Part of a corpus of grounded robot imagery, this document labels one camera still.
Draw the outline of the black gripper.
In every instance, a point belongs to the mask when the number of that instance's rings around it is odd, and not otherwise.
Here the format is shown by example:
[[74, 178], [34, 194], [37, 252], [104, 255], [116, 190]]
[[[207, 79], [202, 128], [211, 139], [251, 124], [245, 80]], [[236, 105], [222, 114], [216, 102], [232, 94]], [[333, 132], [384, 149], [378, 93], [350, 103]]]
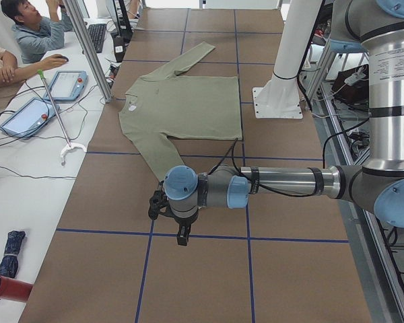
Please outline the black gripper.
[[198, 220], [198, 217], [175, 217], [174, 220], [178, 224], [178, 233], [176, 236], [177, 243], [179, 246], [187, 246], [189, 242], [191, 226], [194, 222], [196, 222], [196, 220]]

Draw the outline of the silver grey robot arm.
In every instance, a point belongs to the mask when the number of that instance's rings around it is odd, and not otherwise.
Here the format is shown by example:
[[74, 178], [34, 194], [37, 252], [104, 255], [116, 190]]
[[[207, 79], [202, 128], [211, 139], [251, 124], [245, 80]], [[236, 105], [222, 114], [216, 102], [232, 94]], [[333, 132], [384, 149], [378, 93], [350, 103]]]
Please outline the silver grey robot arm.
[[336, 1], [331, 44], [359, 43], [368, 53], [370, 155], [360, 166], [258, 168], [219, 166], [195, 173], [176, 166], [160, 187], [166, 216], [188, 243], [202, 207], [243, 208], [258, 192], [349, 201], [404, 227], [404, 1]]

